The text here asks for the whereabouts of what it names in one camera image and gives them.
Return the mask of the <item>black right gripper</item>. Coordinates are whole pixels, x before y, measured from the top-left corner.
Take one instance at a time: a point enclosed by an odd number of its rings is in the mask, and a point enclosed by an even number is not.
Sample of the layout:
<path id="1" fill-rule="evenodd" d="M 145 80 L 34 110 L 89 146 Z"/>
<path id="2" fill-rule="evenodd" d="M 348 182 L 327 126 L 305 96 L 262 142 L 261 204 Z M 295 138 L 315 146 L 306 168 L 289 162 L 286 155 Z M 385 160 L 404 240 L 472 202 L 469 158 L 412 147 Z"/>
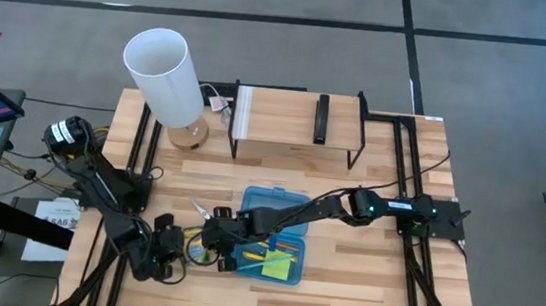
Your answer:
<path id="1" fill-rule="evenodd" d="M 233 250 L 237 244 L 248 243 L 250 230 L 248 216 L 237 213 L 234 217 L 230 207 L 215 207 L 213 216 L 201 228 L 202 245 L 208 250 L 196 251 L 195 263 L 212 266 L 217 262 L 220 272 L 236 271 L 237 260 L 232 256 Z"/>

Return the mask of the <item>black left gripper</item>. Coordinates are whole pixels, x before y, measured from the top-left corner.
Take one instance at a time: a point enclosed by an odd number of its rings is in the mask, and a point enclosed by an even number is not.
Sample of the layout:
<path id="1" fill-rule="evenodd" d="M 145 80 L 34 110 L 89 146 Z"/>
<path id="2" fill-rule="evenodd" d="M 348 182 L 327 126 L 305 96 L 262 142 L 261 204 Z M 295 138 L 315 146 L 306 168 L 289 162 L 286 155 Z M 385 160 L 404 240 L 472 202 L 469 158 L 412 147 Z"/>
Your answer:
<path id="1" fill-rule="evenodd" d="M 149 256 L 152 279 L 159 283 L 179 285 L 185 279 L 186 266 L 193 265 L 183 250 L 184 240 L 192 239 L 197 234 L 197 228 L 182 231 L 170 213 L 156 217 Z"/>

